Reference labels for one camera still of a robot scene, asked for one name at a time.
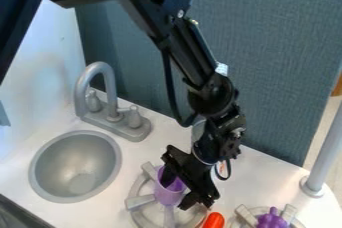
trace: purple toy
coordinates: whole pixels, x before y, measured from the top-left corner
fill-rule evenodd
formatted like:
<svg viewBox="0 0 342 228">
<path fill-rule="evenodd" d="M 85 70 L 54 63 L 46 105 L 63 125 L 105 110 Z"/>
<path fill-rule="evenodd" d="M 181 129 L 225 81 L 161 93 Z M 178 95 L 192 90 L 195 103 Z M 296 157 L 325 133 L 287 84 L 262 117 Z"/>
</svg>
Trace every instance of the purple toy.
<svg viewBox="0 0 342 228">
<path fill-rule="evenodd" d="M 257 228 L 287 228 L 287 222 L 277 215 L 275 207 L 270 208 L 270 213 L 262 215 L 258 218 L 259 224 Z"/>
<path fill-rule="evenodd" d="M 158 169 L 158 180 L 155 183 L 154 196 L 164 206 L 177 206 L 184 197 L 185 184 L 178 177 L 167 188 L 161 185 L 160 179 L 163 175 L 164 166 Z"/>
</svg>

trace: purple grape toy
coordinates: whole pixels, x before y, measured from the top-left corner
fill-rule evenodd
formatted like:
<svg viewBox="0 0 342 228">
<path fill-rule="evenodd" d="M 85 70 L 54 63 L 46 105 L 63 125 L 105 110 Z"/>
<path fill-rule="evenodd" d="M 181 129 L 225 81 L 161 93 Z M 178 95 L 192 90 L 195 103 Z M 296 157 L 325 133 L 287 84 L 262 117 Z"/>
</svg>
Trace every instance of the purple grape toy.
<svg viewBox="0 0 342 228">
<path fill-rule="evenodd" d="M 270 208 L 270 213 L 262 215 L 258 218 L 259 224 L 257 228 L 288 228 L 287 222 L 277 215 L 275 207 Z"/>
</svg>

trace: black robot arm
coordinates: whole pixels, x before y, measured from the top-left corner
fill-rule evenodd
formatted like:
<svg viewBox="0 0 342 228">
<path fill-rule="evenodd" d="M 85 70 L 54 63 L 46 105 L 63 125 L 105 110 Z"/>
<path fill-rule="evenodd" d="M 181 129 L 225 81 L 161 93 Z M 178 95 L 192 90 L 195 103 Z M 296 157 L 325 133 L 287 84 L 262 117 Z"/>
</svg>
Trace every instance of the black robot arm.
<svg viewBox="0 0 342 228">
<path fill-rule="evenodd" d="M 64 7 L 101 0 L 52 0 Z M 191 192 L 179 205 L 188 209 L 196 202 L 210 207 L 219 193 L 210 176 L 219 161 L 236 158 L 240 137 L 245 131 L 245 118 L 235 103 L 237 90 L 224 74 L 216 72 L 213 58 L 198 30 L 197 22 L 187 18 L 191 0 L 119 0 L 136 24 L 146 32 L 160 49 L 172 109 L 181 125 L 170 80 L 170 60 L 182 73 L 188 88 L 188 100 L 194 115 L 205 119 L 203 133 L 187 154 L 169 145 L 162 156 L 165 171 L 162 184 L 168 186 L 178 176 Z"/>
</svg>

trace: gray wall panel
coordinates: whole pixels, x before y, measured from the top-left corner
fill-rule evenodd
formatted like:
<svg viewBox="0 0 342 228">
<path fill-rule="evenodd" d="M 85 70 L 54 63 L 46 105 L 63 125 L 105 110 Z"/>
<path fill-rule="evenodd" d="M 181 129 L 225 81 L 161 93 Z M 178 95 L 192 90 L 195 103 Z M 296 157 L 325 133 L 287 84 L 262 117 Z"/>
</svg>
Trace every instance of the gray wall panel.
<svg viewBox="0 0 342 228">
<path fill-rule="evenodd" d="M 194 0 L 189 14 L 241 92 L 249 146 L 303 163 L 341 63 L 341 3 Z M 110 63 L 120 96 L 170 115 L 160 54 L 122 8 L 109 1 L 77 16 L 87 62 Z M 179 78 L 176 86 L 186 112 Z"/>
</svg>

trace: white wall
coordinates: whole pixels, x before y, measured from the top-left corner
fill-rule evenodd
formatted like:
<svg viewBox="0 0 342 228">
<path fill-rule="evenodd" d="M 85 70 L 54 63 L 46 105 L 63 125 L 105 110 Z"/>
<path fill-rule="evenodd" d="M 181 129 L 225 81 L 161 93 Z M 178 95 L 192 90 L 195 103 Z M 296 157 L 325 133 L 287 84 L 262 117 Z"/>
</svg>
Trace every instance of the white wall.
<svg viewBox="0 0 342 228">
<path fill-rule="evenodd" d="M 43 0 L 0 87 L 12 124 L 0 127 L 0 160 L 70 103 L 84 66 L 74 9 Z"/>
</svg>

